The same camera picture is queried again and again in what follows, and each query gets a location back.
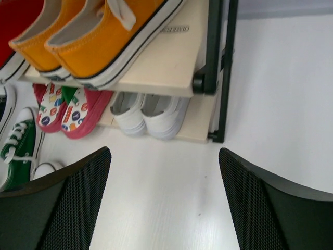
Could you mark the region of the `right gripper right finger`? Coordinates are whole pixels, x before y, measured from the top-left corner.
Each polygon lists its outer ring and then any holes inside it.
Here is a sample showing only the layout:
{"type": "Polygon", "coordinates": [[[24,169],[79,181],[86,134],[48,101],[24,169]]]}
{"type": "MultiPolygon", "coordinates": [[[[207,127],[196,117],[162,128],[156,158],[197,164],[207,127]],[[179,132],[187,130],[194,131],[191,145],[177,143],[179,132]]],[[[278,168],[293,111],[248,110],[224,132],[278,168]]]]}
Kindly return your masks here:
{"type": "Polygon", "coordinates": [[[222,148],[219,164],[240,249],[332,249],[332,194],[222,148]]]}

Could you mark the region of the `pink flip-flop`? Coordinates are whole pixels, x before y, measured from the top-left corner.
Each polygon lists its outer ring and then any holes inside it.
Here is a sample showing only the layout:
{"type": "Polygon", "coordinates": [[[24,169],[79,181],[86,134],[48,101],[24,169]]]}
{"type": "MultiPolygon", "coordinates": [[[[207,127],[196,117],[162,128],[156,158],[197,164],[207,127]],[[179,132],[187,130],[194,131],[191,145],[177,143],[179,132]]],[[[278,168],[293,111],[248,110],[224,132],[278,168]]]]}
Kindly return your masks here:
{"type": "Polygon", "coordinates": [[[59,132],[67,109],[67,103],[62,96],[62,86],[34,83],[33,90],[39,105],[37,125],[45,133],[59,132]]]}
{"type": "Polygon", "coordinates": [[[90,134],[107,105],[113,91],[98,91],[78,88],[71,99],[61,121],[61,130],[70,139],[80,139],[90,134]]]}

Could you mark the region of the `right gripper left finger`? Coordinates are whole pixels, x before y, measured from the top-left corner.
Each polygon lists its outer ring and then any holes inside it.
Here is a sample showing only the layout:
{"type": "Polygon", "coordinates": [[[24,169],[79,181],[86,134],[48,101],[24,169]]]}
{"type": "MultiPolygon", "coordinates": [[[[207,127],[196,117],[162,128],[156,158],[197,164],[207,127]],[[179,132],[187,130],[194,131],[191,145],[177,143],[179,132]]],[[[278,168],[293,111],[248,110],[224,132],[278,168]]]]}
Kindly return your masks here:
{"type": "Polygon", "coordinates": [[[1,249],[89,249],[110,164],[104,146],[1,192],[1,249]]]}

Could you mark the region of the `white sneaker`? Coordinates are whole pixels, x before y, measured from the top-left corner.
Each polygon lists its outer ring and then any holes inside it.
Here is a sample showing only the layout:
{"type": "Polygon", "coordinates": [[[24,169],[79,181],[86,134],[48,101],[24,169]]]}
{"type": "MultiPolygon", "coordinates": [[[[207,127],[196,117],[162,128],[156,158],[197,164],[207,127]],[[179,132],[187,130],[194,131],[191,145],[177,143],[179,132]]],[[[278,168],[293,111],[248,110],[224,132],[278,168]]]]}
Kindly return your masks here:
{"type": "Polygon", "coordinates": [[[142,136],[146,131],[141,108],[145,94],[117,92],[111,102],[110,111],[120,130],[128,136],[142,136]]]}
{"type": "Polygon", "coordinates": [[[146,94],[141,112],[148,133],[161,140],[174,138],[181,129],[190,98],[146,94]]]}

